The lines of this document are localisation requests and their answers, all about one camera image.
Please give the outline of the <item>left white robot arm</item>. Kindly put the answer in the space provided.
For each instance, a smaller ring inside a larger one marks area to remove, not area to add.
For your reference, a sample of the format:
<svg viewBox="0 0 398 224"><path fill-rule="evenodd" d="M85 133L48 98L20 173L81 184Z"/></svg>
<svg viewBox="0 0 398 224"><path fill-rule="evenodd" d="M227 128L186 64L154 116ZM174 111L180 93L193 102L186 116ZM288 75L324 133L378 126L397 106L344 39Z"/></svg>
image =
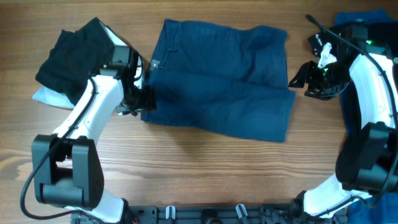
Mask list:
<svg viewBox="0 0 398 224"><path fill-rule="evenodd" d="M86 90L68 118L51 135L32 142L33 170L21 192L24 214L38 220L25 206L29 185L36 200L66 208L64 214L96 223L137 223L128 202L104 188L96 150L112 112L121 106L135 116L156 108L155 91L144 86L144 61L128 46L117 45L110 58L89 73Z"/></svg>

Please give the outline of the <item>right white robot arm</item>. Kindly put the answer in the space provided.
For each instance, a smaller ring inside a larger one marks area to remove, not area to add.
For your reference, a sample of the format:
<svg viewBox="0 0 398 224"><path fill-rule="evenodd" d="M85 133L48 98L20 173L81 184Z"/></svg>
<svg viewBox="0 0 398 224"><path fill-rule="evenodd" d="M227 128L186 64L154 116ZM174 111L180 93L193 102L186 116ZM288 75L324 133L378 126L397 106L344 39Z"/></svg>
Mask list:
<svg viewBox="0 0 398 224"><path fill-rule="evenodd" d="M282 212L294 222L322 223L352 203L397 192L397 64L387 40L362 24L321 27L309 42L317 60L289 85L318 100L340 97L347 137L335 173Z"/></svg>

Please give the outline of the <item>dark blue denim shorts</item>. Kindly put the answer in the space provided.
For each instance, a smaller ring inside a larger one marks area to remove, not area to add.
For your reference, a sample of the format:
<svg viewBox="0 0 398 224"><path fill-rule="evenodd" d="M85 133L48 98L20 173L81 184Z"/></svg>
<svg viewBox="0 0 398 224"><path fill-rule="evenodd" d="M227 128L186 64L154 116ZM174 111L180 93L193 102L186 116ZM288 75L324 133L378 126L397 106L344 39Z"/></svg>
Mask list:
<svg viewBox="0 0 398 224"><path fill-rule="evenodd" d="M148 79L157 107L142 120L284 142L295 101L286 38L285 30L269 26L165 20Z"/></svg>

